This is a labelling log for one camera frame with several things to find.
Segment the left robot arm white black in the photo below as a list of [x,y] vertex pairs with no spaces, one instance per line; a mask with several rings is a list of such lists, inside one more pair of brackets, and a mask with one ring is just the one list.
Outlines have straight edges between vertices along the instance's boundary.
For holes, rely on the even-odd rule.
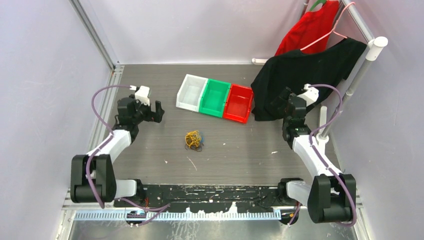
[[160,123],[164,113],[158,100],[154,110],[134,95],[118,100],[112,133],[95,149],[75,155],[71,160],[72,202],[99,203],[103,207],[115,199],[126,198],[133,206],[141,206],[146,200],[141,180],[117,179],[113,163],[135,141],[141,122]]

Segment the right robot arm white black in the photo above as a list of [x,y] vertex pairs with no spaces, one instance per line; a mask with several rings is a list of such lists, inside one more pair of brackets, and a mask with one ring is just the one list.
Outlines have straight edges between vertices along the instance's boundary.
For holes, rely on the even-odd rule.
[[305,84],[304,92],[296,95],[285,88],[270,103],[270,108],[283,119],[282,136],[289,147],[300,157],[313,178],[306,184],[300,178],[283,178],[277,198],[283,205],[296,202],[295,211],[282,223],[291,226],[297,220],[302,206],[307,208],[310,219],[316,223],[336,223],[352,227],[357,222],[356,180],[335,167],[320,147],[319,131],[328,127],[333,116],[322,126],[311,130],[305,123],[307,107],[319,97],[319,88],[328,88],[340,94],[328,84]]

